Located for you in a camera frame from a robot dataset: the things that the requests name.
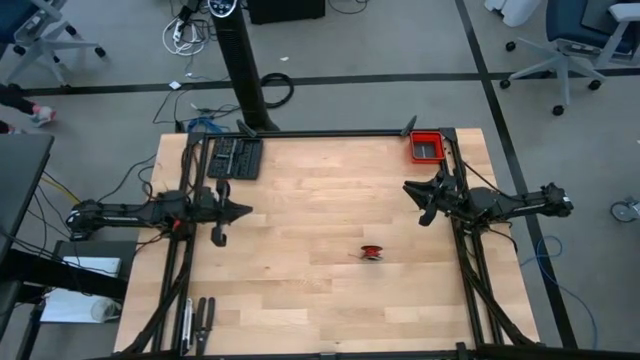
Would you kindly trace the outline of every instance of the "person's leg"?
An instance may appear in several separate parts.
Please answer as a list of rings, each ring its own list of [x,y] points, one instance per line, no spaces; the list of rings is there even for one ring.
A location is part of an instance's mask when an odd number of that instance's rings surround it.
[[[7,124],[6,122],[0,120],[0,135],[1,134],[22,134],[24,131],[20,129],[16,129],[13,126]]]
[[[20,93],[0,84],[0,104],[17,109],[30,116],[31,122],[40,127],[51,122],[56,112],[48,106],[40,106],[25,99]]]
[[[33,115],[33,106],[31,101],[26,100],[18,92],[0,84],[0,104],[17,109],[27,115]]]

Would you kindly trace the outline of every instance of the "chair leg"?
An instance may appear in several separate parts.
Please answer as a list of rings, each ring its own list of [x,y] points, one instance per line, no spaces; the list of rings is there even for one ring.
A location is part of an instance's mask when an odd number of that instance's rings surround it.
[[[520,79],[522,77],[525,77],[527,75],[531,75],[540,71],[556,68],[557,63],[560,62],[560,60],[561,60],[560,57],[554,56],[551,59],[547,59],[539,64],[530,66],[524,70],[518,71],[517,73],[511,74],[511,76],[509,76],[509,80]]]
[[[587,67],[582,66],[581,64],[579,64],[577,61],[573,59],[569,61],[569,70],[577,72],[578,74],[591,79],[596,79],[600,81],[604,81],[606,79],[604,75],[600,74],[599,72],[593,69],[589,69]]]
[[[564,104],[568,106],[571,103],[571,88],[569,86],[569,59],[567,58],[566,60],[567,61],[562,61],[558,64],[556,72],[558,74],[558,79],[560,79],[560,86]]]
[[[55,63],[55,61],[53,61],[53,58],[56,56],[56,54],[53,52],[53,49],[51,49],[49,45],[50,43],[42,44],[42,57],[47,62],[49,70],[53,72],[53,75],[56,77],[56,79],[58,79],[60,84],[67,85],[67,82],[64,80],[64,76],[62,76],[62,72],[60,71],[60,67]]]
[[[547,49],[541,45],[538,45],[532,41],[529,41],[527,39],[523,39],[523,38],[518,38],[518,44],[522,44],[525,47],[529,48],[529,50],[535,52],[536,54],[546,58],[549,56],[555,56],[557,54],[556,51],[554,50],[550,50]]]
[[[60,35],[62,35],[62,33],[64,32],[64,30],[67,27],[67,25],[69,25],[69,23],[64,21],[57,28],[53,29],[50,33],[48,33],[47,35],[43,36],[43,38],[45,40],[49,41],[49,42],[58,39],[60,37]]]
[[[88,41],[50,41],[47,45],[52,50],[80,49],[100,47],[100,44]]]
[[[16,68],[13,69],[11,73],[9,73],[9,76],[7,76],[7,79],[5,80],[5,84],[12,83],[18,75],[20,75],[27,67],[33,64],[40,56],[42,56],[42,47],[36,42],[32,44],[29,47],[29,50],[27,50],[27,53],[24,54],[22,58],[20,58],[20,63],[18,63]]]

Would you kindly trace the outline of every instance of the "blue cable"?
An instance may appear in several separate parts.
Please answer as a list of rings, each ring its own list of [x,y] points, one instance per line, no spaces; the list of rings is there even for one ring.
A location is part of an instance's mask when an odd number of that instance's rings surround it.
[[[200,116],[189,121],[187,125],[187,132],[192,132],[198,125],[204,125],[207,129],[206,132],[221,134],[223,132],[230,132],[231,128],[228,126],[218,125],[213,122],[213,118],[210,116]]]
[[[551,240],[555,240],[558,245],[560,245],[560,250],[558,250],[557,253],[555,254],[547,254],[547,255],[540,255],[540,245],[543,244],[545,239],[551,239]],[[560,239],[558,239],[555,236],[545,236],[544,238],[540,239],[538,241],[538,244],[536,245],[536,254],[534,257],[529,258],[527,260],[525,260],[522,264],[520,264],[520,267],[523,267],[525,265],[527,265],[528,263],[530,263],[533,260],[536,260],[538,262],[538,267],[540,268],[540,270],[542,271],[542,274],[552,283],[556,284],[557,287],[559,287],[561,290],[563,290],[564,292],[566,292],[567,294],[571,295],[571,297],[573,297],[574,299],[578,300],[578,302],[580,302],[580,304],[582,304],[582,306],[585,308],[585,310],[587,310],[587,314],[589,314],[589,318],[591,318],[591,326],[593,327],[593,343],[592,343],[592,349],[596,350],[598,348],[598,325],[596,324],[596,319],[593,316],[593,313],[591,312],[591,310],[589,309],[589,307],[587,306],[587,304],[582,301],[582,299],[574,294],[573,292],[571,292],[569,289],[565,288],[564,286],[558,284],[557,281],[555,281],[548,273],[547,271],[542,267],[542,265],[540,264],[540,259],[541,258],[549,258],[549,259],[553,259],[553,258],[557,258],[560,255],[562,255],[562,252],[564,251],[564,246],[562,245],[562,241],[560,241]]]

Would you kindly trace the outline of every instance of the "shoe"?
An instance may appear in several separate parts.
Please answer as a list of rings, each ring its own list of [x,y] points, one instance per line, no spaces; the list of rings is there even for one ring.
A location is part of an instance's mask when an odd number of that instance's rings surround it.
[[[41,127],[56,118],[56,111],[48,106],[33,105],[33,115],[29,117],[33,126]]]
[[[15,134],[26,134],[27,132],[22,130],[22,129],[18,129],[18,128],[14,128],[13,126],[9,126],[9,132],[7,134],[9,135],[15,135]]]

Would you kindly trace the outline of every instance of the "yellow cable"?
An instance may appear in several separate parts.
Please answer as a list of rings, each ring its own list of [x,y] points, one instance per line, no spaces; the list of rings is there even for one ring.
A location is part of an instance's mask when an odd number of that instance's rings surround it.
[[[53,182],[53,181],[51,181],[51,180],[49,180],[49,179],[47,179],[45,177],[42,177],[41,180],[46,182],[47,184],[53,186],[54,188],[60,190],[60,192],[65,194],[71,200],[71,202],[73,204],[77,204],[77,203],[80,202],[80,200],[77,197],[75,197],[72,193],[68,192],[62,186],[58,185],[57,183],[55,183],[55,182]]]

